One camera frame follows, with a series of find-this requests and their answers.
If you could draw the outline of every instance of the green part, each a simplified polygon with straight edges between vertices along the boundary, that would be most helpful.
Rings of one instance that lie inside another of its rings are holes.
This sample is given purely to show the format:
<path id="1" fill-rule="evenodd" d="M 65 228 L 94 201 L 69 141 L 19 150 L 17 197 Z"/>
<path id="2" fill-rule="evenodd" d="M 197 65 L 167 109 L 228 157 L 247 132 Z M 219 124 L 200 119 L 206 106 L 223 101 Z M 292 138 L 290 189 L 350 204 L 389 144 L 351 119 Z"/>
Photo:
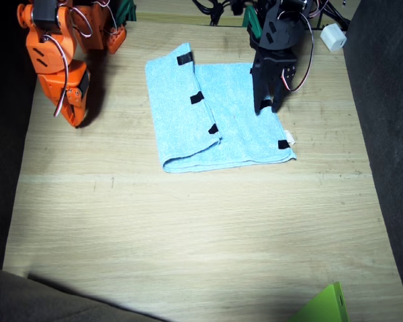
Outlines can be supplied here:
<path id="1" fill-rule="evenodd" d="M 242 27 L 248 27 L 248 25 L 253 32 L 254 37 L 256 39 L 260 39 L 263 30 L 261 29 L 258 21 L 257 12 L 255 12 L 255 9 L 252 5 L 249 5 L 244 11 Z"/>
<path id="2" fill-rule="evenodd" d="M 349 322 L 340 282 L 328 285 L 288 322 Z"/>
<path id="3" fill-rule="evenodd" d="M 122 0 L 115 16 L 116 24 L 122 25 L 126 21 L 136 21 L 136 6 L 133 0 Z"/>

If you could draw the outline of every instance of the orange robotic arm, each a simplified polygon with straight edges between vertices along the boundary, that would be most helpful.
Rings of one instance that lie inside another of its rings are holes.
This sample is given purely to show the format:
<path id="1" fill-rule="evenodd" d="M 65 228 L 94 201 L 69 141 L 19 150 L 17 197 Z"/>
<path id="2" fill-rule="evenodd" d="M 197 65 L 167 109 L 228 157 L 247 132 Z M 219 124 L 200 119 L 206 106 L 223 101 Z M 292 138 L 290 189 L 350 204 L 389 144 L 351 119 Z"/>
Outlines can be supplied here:
<path id="1" fill-rule="evenodd" d="M 123 26 L 104 30 L 111 17 L 108 4 L 73 7 L 72 0 L 38 0 L 17 8 L 20 26 L 29 28 L 26 46 L 40 84 L 56 105 L 54 116 L 61 113 L 73 127 L 85 117 L 90 77 L 87 65 L 73 60 L 77 39 L 84 52 L 106 45 L 114 53 L 126 38 Z"/>

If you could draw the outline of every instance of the towel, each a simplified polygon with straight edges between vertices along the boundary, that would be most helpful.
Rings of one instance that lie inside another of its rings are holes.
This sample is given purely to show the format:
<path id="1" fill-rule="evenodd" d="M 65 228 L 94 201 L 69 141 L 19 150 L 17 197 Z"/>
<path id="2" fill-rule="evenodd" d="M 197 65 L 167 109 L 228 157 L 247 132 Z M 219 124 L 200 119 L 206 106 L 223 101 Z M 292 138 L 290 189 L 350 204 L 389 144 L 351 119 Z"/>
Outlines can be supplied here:
<path id="1" fill-rule="evenodd" d="M 146 64 L 166 172 L 199 172 L 296 158 L 266 107 L 255 115 L 251 64 L 194 65 L 189 44 Z"/>

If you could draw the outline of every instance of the robotic arm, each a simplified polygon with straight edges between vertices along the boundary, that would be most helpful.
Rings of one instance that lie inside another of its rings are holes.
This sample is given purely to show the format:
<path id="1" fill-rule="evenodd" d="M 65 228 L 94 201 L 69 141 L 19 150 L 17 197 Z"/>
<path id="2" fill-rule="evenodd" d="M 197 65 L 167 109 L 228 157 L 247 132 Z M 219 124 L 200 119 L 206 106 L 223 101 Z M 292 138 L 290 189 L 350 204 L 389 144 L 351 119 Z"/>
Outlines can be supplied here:
<path id="1" fill-rule="evenodd" d="M 291 47 L 302 38 L 305 25 L 312 35 L 312 62 L 314 39 L 308 22 L 311 6 L 312 0 L 258 0 L 245 11 L 243 26 L 247 27 L 250 45 L 255 49 L 251 74 L 257 115 L 267 106 L 277 111 L 287 91 L 297 91 L 308 76 L 310 65 L 303 81 L 295 89 L 290 88 L 297 63 Z M 273 100 L 266 99 L 271 87 Z"/>
<path id="2" fill-rule="evenodd" d="M 117 18 L 110 2 L 30 0 L 17 8 L 20 26 L 29 28 L 26 46 L 33 67 L 45 95 L 56 105 L 54 116 L 61 113 L 73 127 L 85 117 L 90 77 L 87 65 L 73 60 L 77 42 L 85 53 L 107 48 L 114 54 L 126 39 L 123 23 L 134 15 L 132 0 L 120 1 Z M 112 26 L 106 27 L 111 20 Z"/>

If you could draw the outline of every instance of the wooden table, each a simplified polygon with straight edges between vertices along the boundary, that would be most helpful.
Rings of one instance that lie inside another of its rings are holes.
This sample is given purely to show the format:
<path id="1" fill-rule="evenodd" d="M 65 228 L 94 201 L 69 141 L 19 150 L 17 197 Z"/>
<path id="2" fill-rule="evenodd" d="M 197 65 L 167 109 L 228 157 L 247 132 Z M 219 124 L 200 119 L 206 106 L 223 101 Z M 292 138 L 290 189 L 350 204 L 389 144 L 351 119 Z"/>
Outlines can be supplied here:
<path id="1" fill-rule="evenodd" d="M 403 321 L 343 53 L 317 32 L 308 82 L 279 112 L 298 160 L 167 174 L 146 61 L 183 42 L 198 64 L 252 62 L 254 51 L 243 28 L 127 28 L 117 54 L 91 67 L 101 111 L 89 126 L 54 119 L 36 87 L 5 270 L 182 322 L 286 321 L 341 281 L 352 321 Z M 300 70 L 309 49 L 307 37 Z"/>
<path id="2" fill-rule="evenodd" d="M 206 7 L 212 7 L 208 0 L 198 0 Z M 334 7 L 347 19 L 352 19 L 360 0 L 347 0 L 345 6 L 343 0 L 329 0 Z M 209 25 L 210 16 L 202 14 L 192 0 L 135 0 L 136 16 L 138 21 L 155 21 L 168 23 L 185 23 L 194 25 Z M 235 16 L 230 6 L 224 8 L 219 25 L 241 26 L 243 15 Z M 318 18 L 310 20 L 312 27 L 318 25 Z M 322 15 L 320 28 L 332 24 L 335 21 L 326 15 Z"/>

